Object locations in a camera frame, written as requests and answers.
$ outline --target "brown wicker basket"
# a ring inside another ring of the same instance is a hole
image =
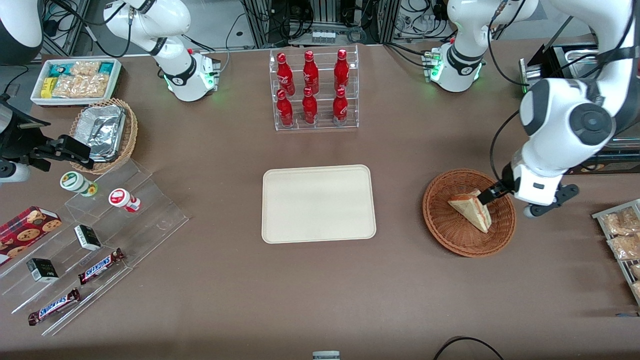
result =
[[[502,250],[516,229],[515,208],[509,197],[487,205],[493,224],[486,234],[447,202],[453,195],[482,191],[494,182],[489,176],[467,168],[445,172],[432,180],[422,198],[422,214],[436,240],[456,254],[470,258]]]
[[[120,154],[116,158],[116,160],[110,163],[95,163],[93,164],[93,169],[89,170],[87,168],[78,165],[77,163],[71,163],[71,166],[77,171],[88,172],[90,174],[101,175],[107,172],[108,170],[120,166],[127,162],[127,160],[131,157],[133,153],[133,149],[136,146],[136,136],[138,135],[138,120],[136,119],[136,114],[133,113],[129,105],[120,100],[120,99],[109,99],[101,102],[96,102],[95,104],[91,104],[92,108],[99,108],[101,106],[109,106],[109,105],[118,105],[127,111],[127,118],[124,120],[124,130],[122,131],[122,140],[120,141]],[[76,116],[76,121],[74,121],[73,125],[71,125],[71,131],[69,134],[71,136],[76,132],[76,126],[78,125],[78,120],[80,119],[80,114]]]

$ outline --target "table surface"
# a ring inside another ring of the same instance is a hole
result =
[[[541,43],[501,41],[495,53],[515,77],[517,60]],[[335,349],[345,360],[430,359],[467,335],[506,359],[637,359],[640,319],[613,317],[637,308],[590,214],[640,197],[638,177],[567,178],[580,196],[535,220],[517,202],[516,233],[498,254],[452,254],[427,230],[422,194],[453,168],[489,173],[492,136],[522,93],[491,63],[451,94],[382,46],[359,50],[360,128],[306,134],[273,128],[268,51],[233,53],[220,90],[193,103],[167,91],[151,57],[123,58],[118,94],[140,127],[133,158],[193,218],[54,337],[0,301],[0,358],[310,359]],[[55,137],[77,112],[35,106],[32,115],[51,121],[45,133]],[[497,166],[525,140],[510,124]],[[371,170],[374,238],[262,241],[267,170],[349,164]],[[70,194],[58,179],[69,169],[55,163],[4,185],[0,222],[30,205],[62,206]],[[493,358],[460,343],[444,355]]]

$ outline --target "aluminum foil container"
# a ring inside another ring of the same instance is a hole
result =
[[[116,160],[127,112],[121,106],[87,108],[80,114],[74,138],[91,147],[89,157],[104,163]]]

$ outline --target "cookie box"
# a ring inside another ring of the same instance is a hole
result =
[[[0,225],[0,266],[60,225],[62,221],[57,214],[36,206]]]

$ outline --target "red bottle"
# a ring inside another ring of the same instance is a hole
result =
[[[287,92],[288,96],[293,96],[296,93],[296,87],[293,85],[293,71],[287,63],[287,56],[284,53],[279,53],[276,57],[278,59],[278,82],[280,88]]]
[[[276,107],[278,108],[278,115],[280,116],[282,126],[292,127],[293,107],[291,106],[291,101],[287,99],[287,94],[282,89],[278,89],[278,92],[276,94],[278,96]]]
[[[333,100],[333,123],[336,126],[343,126],[347,122],[347,106],[349,102],[344,97],[344,88],[339,88],[335,92]]]
[[[349,63],[347,62],[347,51],[345,49],[338,50],[338,61],[333,68],[333,76],[335,78],[333,85],[336,91],[340,87],[347,88],[347,85],[349,85]]]
[[[305,98],[302,99],[302,108],[305,110],[305,122],[314,125],[318,119],[318,103],[310,86],[305,88]]]
[[[318,75],[318,65],[314,61],[314,52],[305,51],[305,68],[302,70],[305,76],[305,86],[309,86],[314,94],[320,91],[320,78]]]

